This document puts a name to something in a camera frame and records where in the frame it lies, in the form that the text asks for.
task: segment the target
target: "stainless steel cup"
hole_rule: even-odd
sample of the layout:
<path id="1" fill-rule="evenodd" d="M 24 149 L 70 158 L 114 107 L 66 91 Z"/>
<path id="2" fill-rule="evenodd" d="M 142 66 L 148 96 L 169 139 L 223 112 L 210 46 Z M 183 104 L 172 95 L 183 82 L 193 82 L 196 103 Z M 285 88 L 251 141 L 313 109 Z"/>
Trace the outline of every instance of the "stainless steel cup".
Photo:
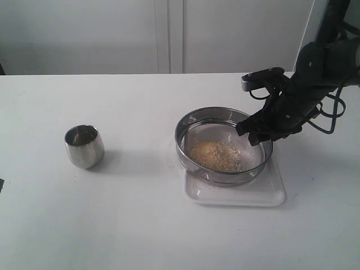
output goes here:
<path id="1" fill-rule="evenodd" d="M 65 134 L 67 155 L 71 162 L 83 169 L 98 164 L 104 157 L 104 144 L 99 131 L 92 125 L 78 125 Z"/>

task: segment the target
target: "sieve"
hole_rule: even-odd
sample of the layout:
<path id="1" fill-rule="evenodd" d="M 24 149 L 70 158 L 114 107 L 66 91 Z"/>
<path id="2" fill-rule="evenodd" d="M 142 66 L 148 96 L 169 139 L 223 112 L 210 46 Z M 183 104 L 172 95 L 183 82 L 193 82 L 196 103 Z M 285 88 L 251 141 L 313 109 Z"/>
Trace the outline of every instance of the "sieve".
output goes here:
<path id="1" fill-rule="evenodd" d="M 249 116 L 225 107 L 206 107 L 185 115 L 175 130 L 176 150 L 185 170 L 217 186 L 235 186 L 253 180 L 264 168 L 272 153 L 272 141 L 251 146 L 248 134 L 239 136 L 235 126 Z M 211 170 L 190 158 L 197 143 L 218 142 L 238 150 L 237 172 Z"/>

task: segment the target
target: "robotic hand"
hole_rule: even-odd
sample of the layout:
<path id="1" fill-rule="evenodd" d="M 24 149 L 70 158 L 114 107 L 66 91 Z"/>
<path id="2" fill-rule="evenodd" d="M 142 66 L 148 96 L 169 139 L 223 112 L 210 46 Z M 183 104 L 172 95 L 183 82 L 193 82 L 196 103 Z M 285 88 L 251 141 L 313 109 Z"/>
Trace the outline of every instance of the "robotic hand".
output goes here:
<path id="1" fill-rule="evenodd" d="M 262 141 L 276 141 L 298 133 L 304 123 L 324 133 L 333 133 L 336 119 L 345 111 L 345 102 L 340 99 L 341 90 L 344 86 L 360 85 L 359 70 L 360 37 L 356 37 L 331 44 L 307 44 L 299 53 L 291 78 L 286 77 L 280 67 L 243 76 L 243 90 L 257 100 L 265 100 L 265 104 L 236 125 L 239 136 L 249 133 L 249 142 L 255 146 Z M 263 87 L 269 92 L 267 97 L 258 98 L 252 94 L 253 90 Z M 336 89 L 336 95 L 330 94 Z M 322 110 L 321 101 L 325 97 L 334 100 L 332 114 Z M 339 104 L 343 111 L 338 114 Z M 332 119 L 330 130 L 311 121 L 319 114 Z"/>

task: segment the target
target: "grain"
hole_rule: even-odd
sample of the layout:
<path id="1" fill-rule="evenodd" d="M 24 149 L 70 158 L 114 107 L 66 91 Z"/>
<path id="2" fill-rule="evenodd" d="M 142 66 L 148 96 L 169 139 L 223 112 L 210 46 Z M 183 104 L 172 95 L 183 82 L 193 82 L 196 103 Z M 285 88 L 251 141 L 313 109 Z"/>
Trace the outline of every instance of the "grain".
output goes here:
<path id="1" fill-rule="evenodd" d="M 191 147 L 189 154 L 193 161 L 210 170 L 225 173 L 241 171 L 240 151 L 226 143 L 198 142 Z"/>

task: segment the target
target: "table surface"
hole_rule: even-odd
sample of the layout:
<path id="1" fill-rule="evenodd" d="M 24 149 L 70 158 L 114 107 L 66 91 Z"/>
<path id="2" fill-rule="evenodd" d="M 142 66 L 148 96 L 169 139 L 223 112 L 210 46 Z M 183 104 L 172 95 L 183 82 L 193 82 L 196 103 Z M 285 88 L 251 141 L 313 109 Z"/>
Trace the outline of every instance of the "table surface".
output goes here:
<path id="1" fill-rule="evenodd" d="M 275 143 L 281 206 L 185 196 L 168 161 L 177 121 L 205 106 L 257 111 L 240 76 L 0 76 L 0 269 L 360 269 L 357 87 L 343 90 L 335 134 L 306 124 Z M 83 123 L 106 147 L 92 170 L 64 146 Z"/>

